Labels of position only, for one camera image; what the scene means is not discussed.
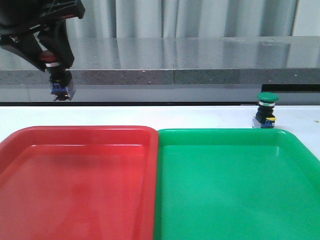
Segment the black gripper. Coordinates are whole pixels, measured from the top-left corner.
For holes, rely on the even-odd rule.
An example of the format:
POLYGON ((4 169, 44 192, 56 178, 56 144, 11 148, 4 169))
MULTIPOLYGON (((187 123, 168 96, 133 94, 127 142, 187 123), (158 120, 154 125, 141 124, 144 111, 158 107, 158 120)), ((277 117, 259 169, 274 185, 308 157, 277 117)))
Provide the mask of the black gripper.
POLYGON ((2 0, 0 2, 0 47, 38 70, 46 63, 61 63, 69 69, 74 55, 69 43, 66 20, 82 19, 81 0, 2 0), (46 48, 41 48, 33 33, 46 48))

